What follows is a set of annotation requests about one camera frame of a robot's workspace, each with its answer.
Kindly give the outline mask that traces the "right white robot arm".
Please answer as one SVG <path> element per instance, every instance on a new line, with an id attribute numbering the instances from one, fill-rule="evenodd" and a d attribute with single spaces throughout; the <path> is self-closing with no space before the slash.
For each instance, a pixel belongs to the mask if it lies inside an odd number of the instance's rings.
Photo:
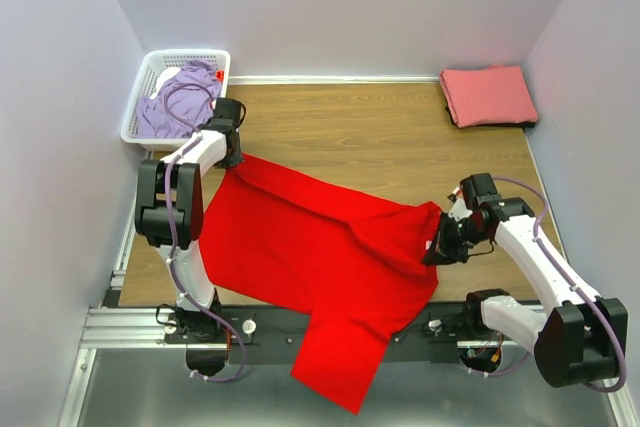
<path id="1" fill-rule="evenodd" d="M 474 339 L 495 331 L 516 342 L 552 387 L 621 389 L 627 379 L 627 309 L 617 298 L 602 297 L 570 267 L 523 199 L 457 199 L 441 214 L 422 262 L 465 263 L 485 241 L 515 262 L 542 309 L 535 312 L 502 289 L 471 292 L 459 317 L 462 331 Z"/>

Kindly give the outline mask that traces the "red t shirt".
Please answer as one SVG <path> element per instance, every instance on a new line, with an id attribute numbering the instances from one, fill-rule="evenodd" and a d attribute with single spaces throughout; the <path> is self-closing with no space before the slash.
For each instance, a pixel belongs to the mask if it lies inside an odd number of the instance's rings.
<path id="1" fill-rule="evenodd" d="M 391 337 L 429 302 L 441 217 L 257 158 L 227 171 L 199 248 L 211 283 L 309 316 L 292 376 L 358 413 Z"/>

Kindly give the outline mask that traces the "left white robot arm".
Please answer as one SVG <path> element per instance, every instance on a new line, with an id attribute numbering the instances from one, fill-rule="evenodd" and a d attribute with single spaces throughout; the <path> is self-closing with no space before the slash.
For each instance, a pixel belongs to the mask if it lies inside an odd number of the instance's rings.
<path id="1" fill-rule="evenodd" d="M 202 177 L 210 169 L 230 169 L 243 160 L 239 129 L 203 129 L 173 153 L 145 160 L 139 167 L 134 209 L 136 232 L 164 261 L 174 285 L 176 316 L 201 342 L 220 330 L 233 340 L 242 335 L 222 318 L 216 287 L 209 280 L 199 248 L 205 202 Z"/>

